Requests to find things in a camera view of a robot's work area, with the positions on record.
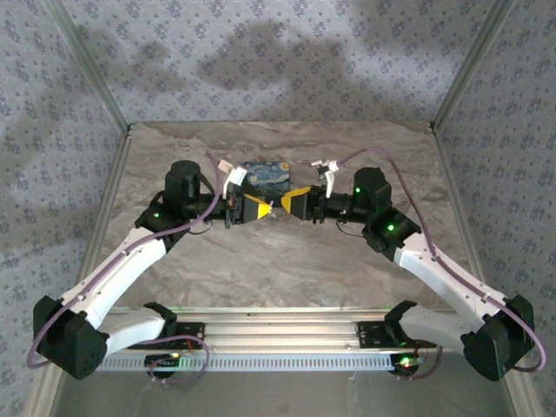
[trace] marble surface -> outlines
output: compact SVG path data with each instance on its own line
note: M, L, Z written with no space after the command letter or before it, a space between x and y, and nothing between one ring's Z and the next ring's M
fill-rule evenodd
M204 156L211 149L230 162L287 161L292 189L317 183L309 163L341 159L367 146L386 149L401 168L430 224L435 242L468 268L440 174L433 138L425 124L389 122L166 122L137 124L117 191L101 257L133 227L173 161L190 159L214 183ZM393 184L393 201L416 220L394 171L380 156L363 154L336 177L334 191L348 192L354 172L378 166ZM358 233L360 227L346 230ZM147 301L168 307L390 307L414 300L443 306L440 297L408 272L374 253L362 238L342 234L334 222L314 225L271 217L205 235L186 235L125 293L119 306Z

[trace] robotic arm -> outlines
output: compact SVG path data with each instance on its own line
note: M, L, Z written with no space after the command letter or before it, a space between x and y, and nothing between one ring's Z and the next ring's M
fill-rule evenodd
M360 169L354 176L352 194L340 194L332 190L340 164L317 165L328 184L291 191L281 199L282 207L304 221L332 219L362 225L362 236L374 252L419 277L457 313L440 314L403 301L386 315L381 330L395 347L432 342L463 354L479 374L498 381L539 344L536 336L531 336L531 304L520 295L508 299L436 248L426 230L423 233L393 207L392 187L380 169ZM226 165L223 170L228 174L226 184L242 184L245 170ZM201 183L208 194L200 192ZM107 314L142 272L187 234L186 230L169 230L180 228L200 213L208 213L205 221L224 221L230 228L260 219L271 209L239 188L223 193L216 204L214 194L195 162L175 162L166 174L164 191L139 216L122 244L60 299L45 296L35 305L36 351L79 380L92 374L109 354L175 336L176 315L154 302L128 314ZM358 323L362 348L364 325Z
M245 169L226 168L225 184L240 185ZM201 183L210 194L201 194ZM35 305L35 337L56 313L65 309L48 328L37 345L37 352L80 380L90 375L109 354L143 341L175 335L175 314L157 303L146 304L128 314L109 317L107 314L136 279L164 257L187 231L158 238L155 234L197 218L209 208L214 193L198 164L191 161L172 164L166 174L164 191L156 194L122 244L59 300L45 296ZM233 224L260 219L270 209L267 203L235 188L217 202L205 222L224 221L226 228L230 228ZM91 285L83 295L83 290Z
M335 162L318 162L317 166L327 185L291 191L282 198L282 207L313 223L328 218L361 224L362 236L374 252L420 278L457 313L440 314L412 301L402 302L385 318L386 330L399 346L430 341L450 348L491 381L501 379L533 348L526 330L504 311L510 310L533 329L531 304L520 295L508 299L435 246L431 250L421 228L393 207L392 187L380 169L357 171L353 192L348 195L332 192L338 170Z

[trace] white plastic bracket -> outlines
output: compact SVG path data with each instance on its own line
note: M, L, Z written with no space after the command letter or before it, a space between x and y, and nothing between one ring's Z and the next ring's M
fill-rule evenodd
M99 332L108 334L106 356L122 349L156 339L164 328L164 319L150 308L140 308L127 314L108 315Z
M131 243L149 235L153 235L153 232L146 228L131 229L122 244L103 263L96 267L83 281L62 294L63 305L78 297L79 302L74 304L71 311L75 314L86 313L87 321L90 325L93 328L98 328L103 323L106 314L108 314L118 298L127 291L131 284L148 267L166 255L164 241L162 239L153 239L138 246L126 254L85 296L81 295L83 288L95 279L100 271L119 254L125 253L124 250Z
M450 257L436 248L442 260L464 280L483 293L488 294L500 304L505 305L505 295L477 280ZM397 248L394 262L425 282L436 294L445 300L460 318L468 325L468 331L476 332L485 321L485 314L494 316L499 309L453 278L428 250L427 239L423 234L413 234L404 241L403 248Z
M337 161L315 161L311 162L312 167L328 167L328 170L324 173L324 177L327 180L327 198L332 195L332 189L334 188L334 172L337 172L338 162Z
M470 331L469 324L461 317L437 313L421 306L406 311L401 317L400 326L410 339L430 341L458 354L463 354L461 335Z
M223 159L220 160L218 169L228 174L228 176L226 177L226 181L224 182L224 187L222 189L222 198L225 200L228 193L228 185L230 183L235 185L242 185L243 179L247 174L247 170L243 167L235 167L234 165L227 161L224 161Z

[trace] patterned wall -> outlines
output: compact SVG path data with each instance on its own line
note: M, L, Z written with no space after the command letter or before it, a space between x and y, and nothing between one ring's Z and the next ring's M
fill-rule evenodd
M556 415L556 4L518 0L440 137L486 275L536 308Z
M0 2L0 415L19 415L34 303L75 281L119 131L39 0Z
M67 0L134 121L431 120L490 0Z

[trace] wallpaper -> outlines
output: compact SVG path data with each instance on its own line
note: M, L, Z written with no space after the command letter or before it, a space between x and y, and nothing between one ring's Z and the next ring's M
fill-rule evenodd
M431 120L490 0L67 0L129 122Z
M556 415L556 4L519 0L440 137L487 277L535 307Z
M40 1L0 15L0 415L13 416L32 308L76 280L119 131Z

